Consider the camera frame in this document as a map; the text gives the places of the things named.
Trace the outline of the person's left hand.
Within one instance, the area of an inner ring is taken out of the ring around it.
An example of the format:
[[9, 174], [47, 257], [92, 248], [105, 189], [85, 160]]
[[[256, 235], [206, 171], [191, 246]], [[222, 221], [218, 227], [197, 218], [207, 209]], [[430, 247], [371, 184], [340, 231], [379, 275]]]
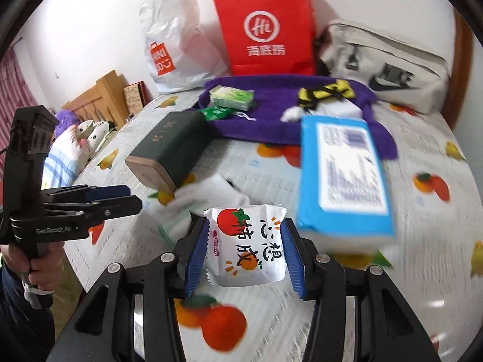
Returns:
[[31, 260], [13, 244], [2, 245], [1, 253], [7, 267], [17, 277], [27, 275], [29, 282], [40, 290], [53, 291], [61, 280], [64, 245], [64, 242], [49, 243], [42, 257]]

